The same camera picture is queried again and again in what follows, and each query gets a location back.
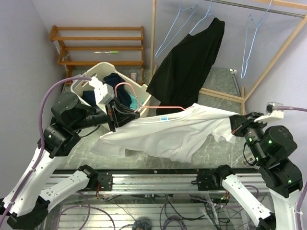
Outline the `pink wire hanger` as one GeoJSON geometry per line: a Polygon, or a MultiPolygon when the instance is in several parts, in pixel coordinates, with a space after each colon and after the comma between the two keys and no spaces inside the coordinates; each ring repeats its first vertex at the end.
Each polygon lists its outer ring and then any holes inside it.
{"type": "Polygon", "coordinates": [[[180,109],[180,110],[183,110],[183,111],[186,111],[186,110],[188,110],[188,109],[191,108],[191,106],[188,107],[188,108],[184,108],[184,107],[182,107],[182,106],[145,106],[145,105],[143,105],[143,104],[140,103],[140,101],[139,101],[139,99],[138,99],[138,96],[137,96],[137,94],[136,94],[136,91],[135,91],[134,87],[133,87],[130,83],[127,83],[127,82],[121,82],[121,83],[118,83],[118,84],[115,86],[115,89],[114,89],[115,97],[118,97],[117,89],[118,89],[118,87],[119,87],[120,85],[128,85],[128,86],[130,86],[130,87],[132,88],[132,92],[133,92],[133,94],[134,94],[134,96],[135,96],[135,98],[136,98],[136,100],[137,100],[137,104],[138,104],[138,109],[136,109],[136,110],[134,111],[135,113],[139,110],[139,108],[148,108],[148,109],[154,109],[154,108],[155,108],[155,109],[180,109]]]}

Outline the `white t shirt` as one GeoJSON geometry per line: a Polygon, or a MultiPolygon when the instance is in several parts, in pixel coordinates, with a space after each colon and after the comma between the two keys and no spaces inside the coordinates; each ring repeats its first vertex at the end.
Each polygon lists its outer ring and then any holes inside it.
{"type": "Polygon", "coordinates": [[[102,135],[90,151],[101,156],[125,157],[126,150],[190,163],[209,135],[234,143],[230,117],[234,112],[193,104],[178,113],[135,119],[115,132],[102,135]]]}

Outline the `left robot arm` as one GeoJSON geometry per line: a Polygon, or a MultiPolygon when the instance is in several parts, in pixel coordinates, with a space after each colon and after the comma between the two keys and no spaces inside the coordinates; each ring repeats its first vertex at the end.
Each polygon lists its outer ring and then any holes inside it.
{"type": "Polygon", "coordinates": [[[43,132],[34,157],[18,184],[0,200],[0,213],[8,216],[7,223],[14,230],[33,230],[61,201],[80,190],[94,190],[98,172],[88,165],[80,166],[73,175],[60,183],[44,188],[47,179],[81,140],[78,131],[108,124],[112,132],[140,113],[112,99],[106,112],[80,102],[72,92],[61,94],[52,106],[53,123],[43,132]]]}

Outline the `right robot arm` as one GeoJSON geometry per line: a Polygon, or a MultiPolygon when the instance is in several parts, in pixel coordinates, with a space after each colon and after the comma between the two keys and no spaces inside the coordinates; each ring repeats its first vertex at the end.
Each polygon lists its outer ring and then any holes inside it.
{"type": "Polygon", "coordinates": [[[251,112],[230,116],[232,134],[243,137],[253,156],[266,187],[273,199],[274,211],[264,207],[244,186],[228,165],[217,167],[212,173],[212,186],[227,190],[250,216],[258,230],[301,230],[300,211],[307,189],[303,186],[300,169],[289,160],[297,149],[292,134],[284,126],[263,128],[284,118],[284,110],[267,115],[251,112]]]}

